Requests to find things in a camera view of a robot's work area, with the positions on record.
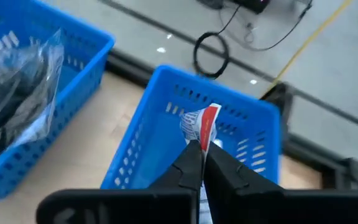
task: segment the basket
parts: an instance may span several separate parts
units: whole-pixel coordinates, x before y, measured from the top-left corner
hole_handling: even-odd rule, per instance
[[[186,147],[179,115],[211,103],[222,105],[216,128],[223,149],[277,183],[281,145],[278,109],[209,80],[161,66],[147,85],[101,188],[147,188]]]
[[[44,3],[0,0],[0,49],[45,42],[61,29],[65,60],[58,83],[53,121],[47,138],[0,155],[0,198],[11,193],[101,82],[110,36]]]

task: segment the black cable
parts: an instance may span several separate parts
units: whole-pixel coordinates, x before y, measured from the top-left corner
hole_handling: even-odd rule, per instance
[[[287,34],[284,35],[284,37],[282,37],[278,42],[276,42],[275,44],[271,45],[270,47],[264,47],[264,48],[257,48],[257,47],[253,47],[250,45],[245,44],[244,42],[240,41],[232,32],[230,32],[229,30],[226,31],[227,35],[234,40],[237,44],[239,44],[241,47],[248,49],[248,50],[252,50],[255,52],[263,52],[263,51],[267,51],[270,50],[274,47],[276,47],[278,44],[280,44],[283,40],[285,40],[294,30],[295,28],[299,25],[299,23],[302,21],[303,17],[305,16],[306,12],[311,8],[311,3],[313,0],[311,0],[308,5],[305,7],[305,9],[302,11],[302,13],[299,15],[297,22],[295,23],[295,25],[290,29],[290,31],[287,32]],[[221,20],[221,24],[223,24],[223,19],[222,19],[222,11],[219,12],[219,18]]]
[[[302,19],[304,18],[306,12],[311,8],[311,3],[313,2],[313,0],[310,0],[310,2],[308,3],[308,5],[306,6],[306,8],[302,11],[302,13],[300,14],[298,21],[295,23],[295,25],[292,27],[292,29],[283,37],[281,38],[278,42],[276,42],[275,44],[273,44],[270,47],[266,47],[266,48],[255,48],[255,47],[251,47],[249,45],[245,45],[243,44],[240,40],[238,40],[232,33],[227,32],[228,36],[233,39],[235,42],[237,42],[241,47],[245,48],[245,49],[249,49],[249,50],[253,50],[256,52],[262,52],[262,51],[266,51],[266,50],[270,50],[274,47],[276,47],[278,44],[280,44],[283,40],[285,40],[291,33],[292,31],[295,30],[295,28],[299,25],[299,23],[302,21]],[[223,37],[220,36],[220,34],[226,30],[226,28],[228,27],[228,25],[231,23],[231,21],[233,20],[234,16],[237,14],[238,10],[240,9],[241,5],[239,4],[236,8],[236,10],[234,11],[233,15],[231,16],[231,18],[229,19],[229,21],[226,23],[226,25],[219,31],[219,32],[206,32],[204,33],[201,37],[198,38],[198,40],[196,41],[195,47],[194,47],[194,51],[193,51],[193,66],[196,70],[196,73],[208,78],[212,78],[212,79],[216,79],[217,77],[219,77],[220,75],[222,75],[223,71],[226,69],[227,65],[229,64],[229,46],[227,44],[227,42],[223,39]],[[198,49],[202,43],[202,41],[204,41],[205,39],[207,39],[208,37],[212,37],[215,36],[218,38],[218,40],[220,41],[220,43],[223,46],[223,59],[224,62],[222,64],[222,67],[215,73],[209,73],[205,70],[203,70],[199,63],[198,63],[198,59],[197,59],[197,52]]]
[[[219,13],[219,18],[221,20],[221,23],[223,24],[223,19],[222,19],[222,15],[221,12]],[[232,32],[230,32],[229,30],[226,31],[227,36],[229,36],[234,42],[236,42],[237,44],[239,44],[241,47],[247,49],[247,50],[252,50],[255,52],[263,52],[263,51],[267,51],[270,50],[274,47],[276,47],[278,44],[280,44],[283,40],[285,40],[291,33],[292,31],[295,30],[295,28],[299,25],[299,23],[301,22],[301,19],[298,19],[297,22],[295,23],[295,25],[291,28],[290,31],[287,32],[287,34],[284,35],[283,38],[281,38],[278,42],[276,42],[275,44],[273,44],[270,47],[265,47],[265,48],[256,48],[253,46],[250,46],[249,44],[247,44],[244,41],[239,40]],[[253,34],[253,32],[251,30],[248,30],[248,35]]]
[[[229,64],[229,46],[227,45],[227,42],[223,39],[223,37],[220,36],[220,33],[222,33],[227,28],[227,26],[233,20],[234,16],[236,15],[236,13],[240,9],[240,7],[241,7],[241,5],[237,6],[236,11],[234,11],[233,15],[231,16],[231,18],[229,19],[227,24],[219,32],[206,32],[201,37],[199,37],[198,40],[196,41],[196,44],[194,46],[194,51],[193,51],[193,66],[194,66],[197,74],[200,74],[202,76],[206,76],[208,78],[215,79],[215,78],[219,77],[220,75],[222,75],[223,71],[226,69],[227,65]],[[209,73],[209,72],[203,70],[200,67],[200,65],[198,63],[198,59],[197,59],[197,51],[198,51],[201,43],[205,39],[207,39],[208,37],[212,37],[212,36],[217,37],[218,40],[220,41],[220,43],[223,46],[223,59],[224,59],[224,62],[222,64],[222,67],[215,73]]]

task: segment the clear plastic bag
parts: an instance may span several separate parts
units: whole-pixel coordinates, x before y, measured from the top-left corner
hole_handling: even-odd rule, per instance
[[[60,31],[42,45],[0,51],[0,154],[48,134],[63,59]]]

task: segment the gray floor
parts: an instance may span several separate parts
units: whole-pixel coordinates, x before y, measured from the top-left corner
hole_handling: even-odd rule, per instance
[[[143,60],[152,66],[169,63],[193,71],[191,54],[193,46],[155,27],[135,19],[121,11],[107,7],[97,0],[49,0],[60,9],[82,18],[92,25],[116,36],[116,48]],[[194,38],[204,31],[221,28],[219,14],[196,3],[195,0],[115,0],[142,12],[149,17],[174,27]],[[269,45],[279,39],[296,21],[301,6],[292,12],[286,4],[289,0],[273,1],[267,13],[260,17],[247,15],[258,29],[255,31],[257,46]],[[232,55],[251,63],[259,69],[275,75],[288,59],[315,30],[318,25],[340,5],[340,0],[315,0],[314,7],[298,29],[268,52],[255,53],[242,49],[231,42]],[[223,12],[223,18],[230,9]],[[233,23],[229,30],[236,32],[239,24]],[[208,42],[216,47],[218,43]],[[216,69],[222,60],[202,50],[201,63]],[[358,0],[313,42],[295,62],[285,80],[297,88],[358,117]],[[240,67],[230,64],[217,82],[253,96],[260,96],[268,83]],[[291,118],[291,132],[304,136],[328,147],[345,157],[358,158],[358,126],[339,118],[301,98],[296,99]]]

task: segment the packet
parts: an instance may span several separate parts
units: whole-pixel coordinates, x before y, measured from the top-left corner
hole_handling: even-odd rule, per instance
[[[222,141],[216,139],[215,121],[220,110],[221,105],[212,103],[202,110],[181,115],[180,128],[185,136],[186,144],[189,144],[191,140],[198,140],[203,151],[204,162],[211,141],[219,147],[223,146]],[[201,185],[200,190],[200,223],[213,223],[204,183]]]
[[[44,44],[0,50],[0,155],[48,135],[63,59],[60,30]]]

